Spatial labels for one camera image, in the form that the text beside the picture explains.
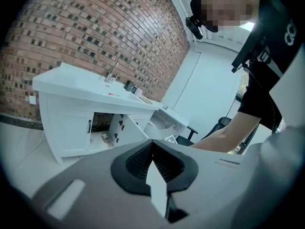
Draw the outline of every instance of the window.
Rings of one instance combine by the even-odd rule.
[[[242,80],[240,81],[239,89],[237,91],[238,94],[241,96],[244,95],[244,93],[247,91],[246,87],[248,86],[249,82],[249,73],[244,71],[242,75]]]

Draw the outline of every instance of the white door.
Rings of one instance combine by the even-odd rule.
[[[142,129],[144,130],[147,123],[149,122],[150,115],[129,115],[129,117]]]
[[[199,133],[193,135],[194,143],[205,137],[218,120],[227,115],[243,73],[242,70],[231,72],[237,52],[203,42],[197,49],[202,51],[201,57],[173,109],[189,120],[189,126]],[[190,130],[185,129],[181,135],[187,138],[189,133]]]
[[[90,145],[93,114],[77,110],[58,112],[54,139],[62,157],[86,154]]]
[[[127,114],[123,116],[120,114],[114,115],[109,134],[115,147],[149,139],[139,125]]]

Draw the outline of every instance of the brick wall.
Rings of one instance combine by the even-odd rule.
[[[61,62],[106,76],[119,59],[119,81],[161,100],[189,50],[185,37],[171,0],[28,0],[2,45],[0,112],[40,120],[27,102],[39,99],[32,79]]]

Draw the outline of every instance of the black vent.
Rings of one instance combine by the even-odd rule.
[[[183,162],[162,148],[155,148],[153,161],[166,183],[184,171]]]
[[[129,157],[126,161],[127,170],[135,177],[145,180],[147,177],[148,168],[152,163],[153,153],[150,143],[140,151]]]

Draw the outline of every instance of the chair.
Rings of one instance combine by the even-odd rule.
[[[218,131],[220,129],[223,129],[224,127],[226,127],[229,123],[231,122],[231,119],[228,118],[228,117],[222,117],[219,119],[218,123],[214,126],[214,128],[210,131],[210,133],[208,135],[206,135],[203,139],[207,138],[209,135],[211,135],[213,132],[215,131]],[[256,126],[256,128],[249,134],[249,136],[245,139],[244,142],[242,142],[239,146],[240,146],[240,150],[238,151],[237,154],[241,155],[245,150],[246,148],[248,147],[249,143],[251,142],[253,136],[255,135],[257,129],[258,129],[258,126]],[[178,144],[180,145],[183,145],[183,146],[191,146],[193,145],[194,143],[191,141],[191,138],[193,136],[194,133],[198,134],[198,132],[196,132],[194,129],[192,129],[191,127],[187,127],[191,130],[191,133],[189,135],[189,137],[186,139],[185,137],[183,136],[178,136],[176,138],[176,141]]]

